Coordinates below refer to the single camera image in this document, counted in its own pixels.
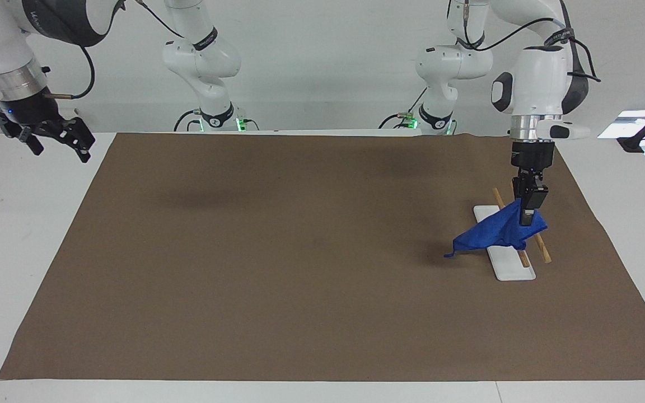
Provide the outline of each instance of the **metallic cylinder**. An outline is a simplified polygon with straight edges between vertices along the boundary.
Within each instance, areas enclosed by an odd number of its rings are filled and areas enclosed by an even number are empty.
[[[509,137],[516,141],[536,141],[537,125],[541,120],[561,120],[562,115],[513,115]]]
[[[3,101],[22,100],[46,88],[46,75],[36,58],[15,71],[0,74]]]

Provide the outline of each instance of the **wooden dowel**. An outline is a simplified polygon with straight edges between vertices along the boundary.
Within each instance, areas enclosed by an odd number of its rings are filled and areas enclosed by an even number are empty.
[[[514,182],[510,182],[510,184],[512,185],[512,193],[514,193]],[[542,252],[542,256],[544,257],[544,263],[546,264],[551,263],[551,255],[549,255],[549,250],[546,247],[546,243],[544,242],[542,235],[541,234],[534,235],[534,240],[537,242],[539,251]]]
[[[499,194],[499,189],[497,188],[492,188],[492,192],[494,193],[494,198],[497,200],[497,206],[499,206],[499,209],[504,208],[504,200],[502,200],[502,195]],[[529,268],[532,264],[529,263],[529,257],[527,256],[527,251],[525,250],[517,250],[517,253],[519,253],[519,258],[522,260],[522,266],[525,268]]]

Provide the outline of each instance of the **white wall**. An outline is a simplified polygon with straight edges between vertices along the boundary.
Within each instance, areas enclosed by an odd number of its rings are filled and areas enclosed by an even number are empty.
[[[151,8],[168,18],[163,2]],[[599,133],[645,88],[645,2],[567,0],[578,37],[594,55],[600,85],[573,113],[576,123]],[[233,101],[263,128],[369,128],[406,110],[424,84],[414,70],[418,49],[451,43],[444,0],[253,0],[208,1],[218,30],[244,57],[243,70],[228,80]],[[487,36],[515,27],[492,16]],[[92,50],[97,85],[78,107],[92,130],[170,130],[195,107],[187,86],[161,62],[171,35],[135,2],[116,17],[109,38]],[[29,43],[49,74],[54,92],[78,92],[88,71],[80,51],[32,36]],[[523,46],[538,44],[524,32],[495,50],[494,71],[459,82],[455,118],[459,131],[504,135],[508,117],[489,104],[489,86],[513,66]]]

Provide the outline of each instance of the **blue cloth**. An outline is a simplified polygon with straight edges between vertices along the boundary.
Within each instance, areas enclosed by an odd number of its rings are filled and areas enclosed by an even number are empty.
[[[498,213],[486,217],[469,231],[459,235],[453,241],[455,250],[445,257],[453,257],[462,250],[485,249],[490,246],[512,246],[516,250],[527,249],[527,240],[547,229],[547,224],[539,212],[529,227],[519,224],[522,212],[522,200],[506,206]]]

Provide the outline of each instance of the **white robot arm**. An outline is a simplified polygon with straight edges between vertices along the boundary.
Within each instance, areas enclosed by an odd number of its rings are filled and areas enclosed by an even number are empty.
[[[541,46],[523,49],[512,72],[500,74],[492,87],[494,107],[512,115],[512,165],[519,168],[515,196],[522,199],[521,224],[530,225],[549,191],[543,170],[553,163],[553,139],[588,135],[588,129],[563,121],[563,115],[584,101],[588,79],[598,79],[581,67],[563,0],[450,0],[447,19],[456,44],[427,48],[417,62],[428,85],[419,108],[423,132],[443,133],[450,123],[457,99],[450,80],[482,77],[491,70],[490,49],[501,41],[485,45],[490,8],[543,39]]]
[[[124,2],[0,0],[0,127],[5,135],[26,143],[36,155],[43,151],[36,136],[51,137],[73,148],[82,162],[88,161],[93,135],[81,119],[62,118],[55,101],[80,96],[51,94],[26,34],[93,46],[108,34]],[[238,73],[240,56],[218,38],[203,0],[166,0],[166,7],[184,36],[166,44],[166,65],[194,89],[208,128],[223,130],[235,111],[220,79]]]

